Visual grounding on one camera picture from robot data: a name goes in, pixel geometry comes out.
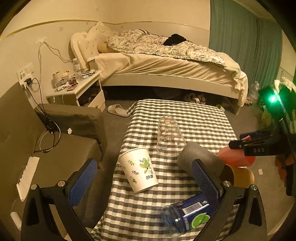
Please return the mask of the person's right hand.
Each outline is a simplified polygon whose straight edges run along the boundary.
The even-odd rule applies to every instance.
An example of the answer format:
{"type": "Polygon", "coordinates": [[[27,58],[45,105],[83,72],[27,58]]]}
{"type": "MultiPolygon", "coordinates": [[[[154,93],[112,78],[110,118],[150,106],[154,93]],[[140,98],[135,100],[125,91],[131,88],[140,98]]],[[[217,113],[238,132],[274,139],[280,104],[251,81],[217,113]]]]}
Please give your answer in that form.
{"type": "Polygon", "coordinates": [[[295,157],[293,153],[288,154],[280,154],[275,157],[275,166],[277,167],[277,171],[280,177],[280,180],[286,182],[287,180],[287,170],[288,166],[295,164],[295,157]]]}

